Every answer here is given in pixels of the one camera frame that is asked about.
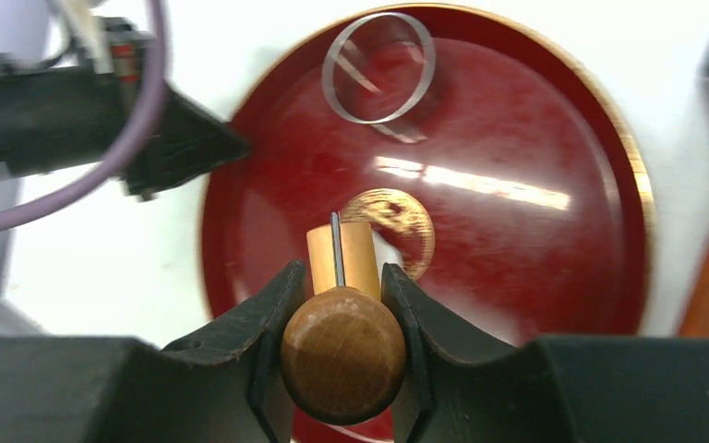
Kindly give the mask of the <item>round red lacquer tray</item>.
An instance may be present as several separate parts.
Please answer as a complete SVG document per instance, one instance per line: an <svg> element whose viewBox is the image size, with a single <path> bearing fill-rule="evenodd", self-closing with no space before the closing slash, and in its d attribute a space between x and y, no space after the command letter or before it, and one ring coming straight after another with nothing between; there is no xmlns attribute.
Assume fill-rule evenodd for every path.
<svg viewBox="0 0 709 443"><path fill-rule="evenodd" d="M540 333L632 334L650 268L650 186L629 131L595 83L553 43L463 6L363 12L375 91L335 72L342 100L370 118L420 76L400 47L416 18L436 47L431 114L405 143L337 115L323 59L341 20L286 54L236 111L251 145L215 170L201 224L203 278L220 315L306 255L326 210L369 222L408 275L505 341Z"/></svg>

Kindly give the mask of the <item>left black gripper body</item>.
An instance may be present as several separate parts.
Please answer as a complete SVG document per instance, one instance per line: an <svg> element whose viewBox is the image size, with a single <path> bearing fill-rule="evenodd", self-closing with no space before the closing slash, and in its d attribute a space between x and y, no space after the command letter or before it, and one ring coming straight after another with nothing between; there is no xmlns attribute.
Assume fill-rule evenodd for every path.
<svg viewBox="0 0 709 443"><path fill-rule="evenodd" d="M141 71L0 73L0 180L95 162L119 136Z"/></svg>

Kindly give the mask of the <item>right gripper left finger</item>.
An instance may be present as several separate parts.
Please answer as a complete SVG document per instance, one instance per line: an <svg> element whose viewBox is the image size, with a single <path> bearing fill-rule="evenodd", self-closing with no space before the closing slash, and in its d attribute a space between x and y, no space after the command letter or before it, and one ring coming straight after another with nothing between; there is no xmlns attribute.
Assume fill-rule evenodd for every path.
<svg viewBox="0 0 709 443"><path fill-rule="evenodd" d="M0 337L0 442L287 442L283 330L295 260L261 291L157 349L125 337Z"/></svg>

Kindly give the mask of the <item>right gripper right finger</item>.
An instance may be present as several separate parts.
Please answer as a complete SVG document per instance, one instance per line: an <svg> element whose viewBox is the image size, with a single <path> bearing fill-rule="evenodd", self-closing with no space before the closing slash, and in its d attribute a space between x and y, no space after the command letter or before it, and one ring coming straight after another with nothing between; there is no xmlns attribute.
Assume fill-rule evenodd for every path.
<svg viewBox="0 0 709 443"><path fill-rule="evenodd" d="M398 442L709 442L709 339L543 335L503 342L382 271L407 375Z"/></svg>

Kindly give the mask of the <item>white dough piece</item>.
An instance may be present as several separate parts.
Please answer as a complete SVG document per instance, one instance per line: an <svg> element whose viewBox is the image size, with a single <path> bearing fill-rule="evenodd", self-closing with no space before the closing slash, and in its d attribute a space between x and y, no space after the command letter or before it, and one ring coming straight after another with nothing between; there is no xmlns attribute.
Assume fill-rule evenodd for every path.
<svg viewBox="0 0 709 443"><path fill-rule="evenodd" d="M386 263L396 264L402 269L404 268L404 260L402 252L395 246L391 245L378 232L372 232L372 241L374 245L375 257L379 277L382 275L382 269Z"/></svg>

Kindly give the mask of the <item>wooden dough roller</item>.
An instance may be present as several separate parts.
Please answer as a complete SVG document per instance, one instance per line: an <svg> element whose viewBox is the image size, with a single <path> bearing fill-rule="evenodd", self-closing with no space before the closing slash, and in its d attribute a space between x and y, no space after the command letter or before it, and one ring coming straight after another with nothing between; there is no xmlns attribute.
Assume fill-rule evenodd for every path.
<svg viewBox="0 0 709 443"><path fill-rule="evenodd" d="M307 232L312 295L281 342L285 387L298 408L329 425L357 425L387 409L407 365L405 339L381 300L372 229L334 211Z"/></svg>

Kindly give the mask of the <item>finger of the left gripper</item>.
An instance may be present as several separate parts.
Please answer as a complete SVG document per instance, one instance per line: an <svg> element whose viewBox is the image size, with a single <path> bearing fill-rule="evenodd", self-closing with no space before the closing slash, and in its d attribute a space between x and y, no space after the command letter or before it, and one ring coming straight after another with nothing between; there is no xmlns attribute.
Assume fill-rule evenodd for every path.
<svg viewBox="0 0 709 443"><path fill-rule="evenodd" d="M147 201L249 152L248 141L229 123L169 89L157 132L125 168L123 181L129 195Z"/></svg>

